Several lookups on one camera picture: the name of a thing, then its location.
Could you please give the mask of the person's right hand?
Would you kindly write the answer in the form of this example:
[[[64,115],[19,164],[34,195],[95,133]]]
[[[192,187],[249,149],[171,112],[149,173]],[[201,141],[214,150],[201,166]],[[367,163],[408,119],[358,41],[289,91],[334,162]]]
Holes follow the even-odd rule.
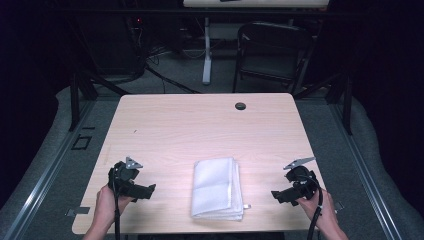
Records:
[[[313,219],[317,208],[320,208],[316,227],[321,232],[330,233],[338,226],[332,196],[326,190],[322,189],[316,192],[311,199],[299,198],[296,202],[302,207],[310,220]]]

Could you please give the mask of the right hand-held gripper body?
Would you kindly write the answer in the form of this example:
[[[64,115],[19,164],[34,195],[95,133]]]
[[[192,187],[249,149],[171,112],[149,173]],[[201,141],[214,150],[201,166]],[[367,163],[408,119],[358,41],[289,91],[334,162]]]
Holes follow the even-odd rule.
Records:
[[[292,183],[293,194],[286,198],[311,199],[319,188],[319,182],[313,170],[305,167],[305,164],[315,160],[315,157],[295,159],[284,167],[287,170],[285,177]]]

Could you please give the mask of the aluminium floor rail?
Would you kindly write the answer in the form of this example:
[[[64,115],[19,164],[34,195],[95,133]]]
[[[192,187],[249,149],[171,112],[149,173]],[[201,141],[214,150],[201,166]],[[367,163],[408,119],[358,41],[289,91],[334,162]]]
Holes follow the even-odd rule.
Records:
[[[0,209],[0,240],[18,240],[26,232],[94,106],[95,101],[83,104],[80,119],[70,131],[71,106],[65,102],[59,104],[53,125],[41,147],[5,206]]]
[[[342,123],[341,110],[337,105],[332,104],[329,105],[329,109],[344,141],[350,149],[353,156],[353,165],[387,240],[403,240],[399,229],[394,223],[393,217],[387,208],[386,202],[382,198],[382,195],[366,165],[365,159],[354,140],[354,137],[348,134]]]

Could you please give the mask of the black metal stand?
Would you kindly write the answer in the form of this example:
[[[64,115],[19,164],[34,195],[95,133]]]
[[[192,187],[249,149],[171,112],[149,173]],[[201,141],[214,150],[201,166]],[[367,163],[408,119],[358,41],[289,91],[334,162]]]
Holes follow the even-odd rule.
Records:
[[[71,124],[69,131],[72,132],[80,122],[80,97],[79,93],[89,101],[95,101],[98,98],[98,92],[94,84],[100,84],[119,96],[127,95],[128,92],[107,81],[103,77],[94,74],[88,70],[79,71],[70,78],[70,96],[71,96]]]
[[[345,131],[351,135],[351,110],[352,110],[352,85],[353,79],[348,72],[336,73],[323,81],[307,87],[306,89],[296,93],[295,99],[303,99],[319,89],[329,86],[325,100],[328,104],[337,104],[340,99],[343,99],[342,104],[342,125]]]

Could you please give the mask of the person's left hand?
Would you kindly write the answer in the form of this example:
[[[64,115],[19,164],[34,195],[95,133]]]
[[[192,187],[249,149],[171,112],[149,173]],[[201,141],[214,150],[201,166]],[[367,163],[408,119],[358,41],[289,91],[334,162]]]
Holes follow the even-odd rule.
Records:
[[[131,197],[119,196],[118,206],[115,206],[113,191],[108,186],[103,186],[97,193],[93,223],[97,227],[108,230],[115,222],[115,209],[118,208],[119,213],[122,214],[131,201]]]

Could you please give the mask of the white desk leg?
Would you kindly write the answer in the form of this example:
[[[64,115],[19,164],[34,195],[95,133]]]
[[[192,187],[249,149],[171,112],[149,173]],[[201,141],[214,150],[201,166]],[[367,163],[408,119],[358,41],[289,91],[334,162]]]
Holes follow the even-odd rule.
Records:
[[[205,58],[204,58],[204,67],[203,67],[203,78],[202,83],[204,85],[209,85],[211,83],[211,44],[210,44],[210,34],[209,34],[209,19],[204,20],[204,40],[205,40]]]

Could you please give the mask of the black folding chair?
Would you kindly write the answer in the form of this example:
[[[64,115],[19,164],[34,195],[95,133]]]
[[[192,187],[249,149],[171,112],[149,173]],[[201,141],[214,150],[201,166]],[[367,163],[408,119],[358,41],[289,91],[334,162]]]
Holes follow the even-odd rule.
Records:
[[[255,21],[237,32],[236,66],[232,92],[244,76],[281,83],[294,93],[313,49],[307,30],[284,24]]]

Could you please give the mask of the white cloth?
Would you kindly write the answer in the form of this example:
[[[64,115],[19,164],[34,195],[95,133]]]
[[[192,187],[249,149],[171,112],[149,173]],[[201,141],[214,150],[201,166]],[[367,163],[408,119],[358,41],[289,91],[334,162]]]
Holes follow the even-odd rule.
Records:
[[[197,161],[194,165],[191,216],[241,221],[244,204],[239,165],[232,157]]]

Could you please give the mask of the dark cabinet with red light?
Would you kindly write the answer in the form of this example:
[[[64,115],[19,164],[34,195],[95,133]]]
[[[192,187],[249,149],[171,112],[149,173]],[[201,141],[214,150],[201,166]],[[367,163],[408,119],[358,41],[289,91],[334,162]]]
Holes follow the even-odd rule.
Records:
[[[130,39],[122,16],[87,15],[78,18],[97,71],[102,75],[142,75],[143,61]]]

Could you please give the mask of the black tape square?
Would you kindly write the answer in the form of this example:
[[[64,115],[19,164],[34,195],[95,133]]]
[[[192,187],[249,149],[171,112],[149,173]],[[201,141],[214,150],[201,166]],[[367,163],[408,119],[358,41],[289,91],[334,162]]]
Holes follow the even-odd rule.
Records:
[[[75,141],[73,142],[71,149],[72,150],[86,150],[90,145],[92,140],[91,136],[84,136],[79,134]]]

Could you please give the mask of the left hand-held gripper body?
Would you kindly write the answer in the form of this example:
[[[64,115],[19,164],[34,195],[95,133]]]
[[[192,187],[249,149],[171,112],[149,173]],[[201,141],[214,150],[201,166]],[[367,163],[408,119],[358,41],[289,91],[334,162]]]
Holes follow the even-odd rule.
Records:
[[[143,188],[134,183],[142,165],[131,157],[117,162],[108,173],[108,187],[116,197],[131,197],[131,193],[143,193]]]

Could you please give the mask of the black horizontal bar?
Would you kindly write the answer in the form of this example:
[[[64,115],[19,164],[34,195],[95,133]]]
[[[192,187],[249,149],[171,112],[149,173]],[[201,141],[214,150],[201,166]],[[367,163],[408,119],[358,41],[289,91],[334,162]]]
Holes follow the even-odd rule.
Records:
[[[168,15],[168,16],[192,16],[192,17],[223,17],[235,15],[237,17],[250,17],[264,15],[265,17],[293,17],[293,18],[319,18],[319,19],[361,19],[368,14],[365,12],[302,12],[283,10],[259,10],[259,9],[74,9],[74,8],[53,8],[47,12],[60,15]]]

